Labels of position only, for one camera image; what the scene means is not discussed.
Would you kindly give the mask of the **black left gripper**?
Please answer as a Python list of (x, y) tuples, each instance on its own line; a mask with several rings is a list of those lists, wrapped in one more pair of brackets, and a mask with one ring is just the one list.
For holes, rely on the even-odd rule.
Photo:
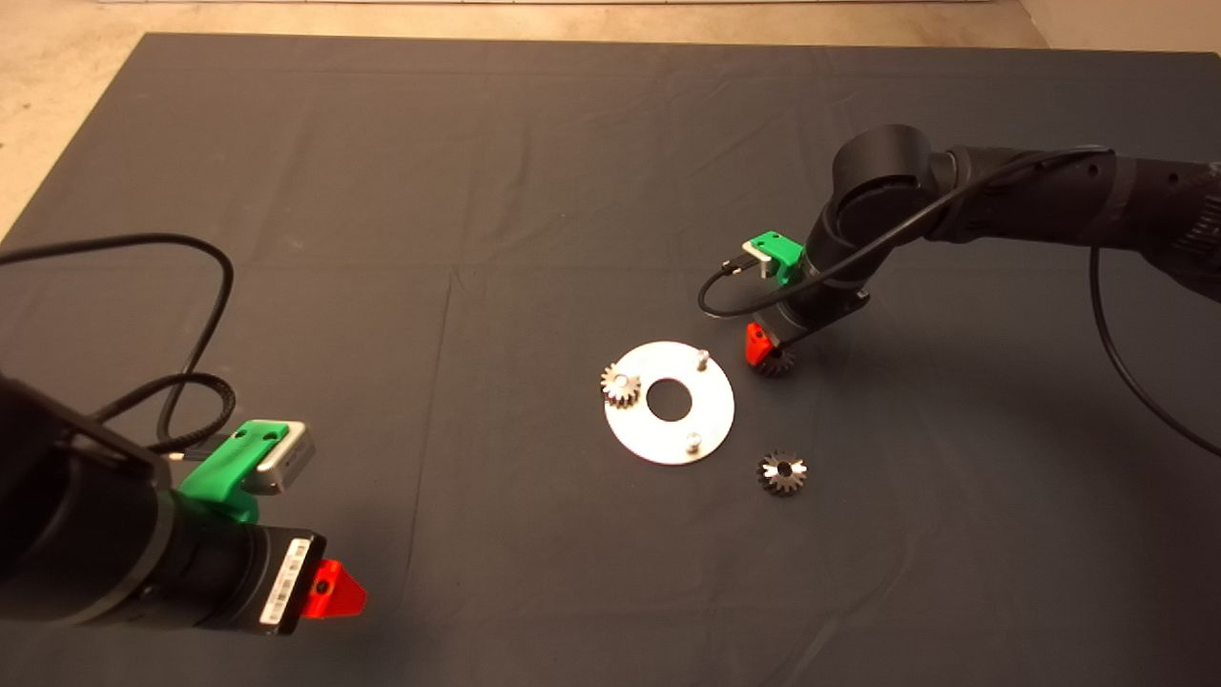
[(308, 620), (355, 617), (368, 592), (324, 558), (316, 531), (241, 523), (176, 495), (162, 556), (162, 622), (236, 635), (292, 635)]

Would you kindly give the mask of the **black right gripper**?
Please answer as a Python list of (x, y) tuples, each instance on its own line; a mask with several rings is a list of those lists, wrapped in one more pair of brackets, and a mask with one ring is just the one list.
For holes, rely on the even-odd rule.
[(770, 356), (772, 345), (792, 347), (797, 340), (858, 312), (869, 300), (866, 290), (813, 286), (796, 297), (764, 308), (755, 314), (755, 322), (746, 326), (745, 360), (751, 369), (758, 369)]

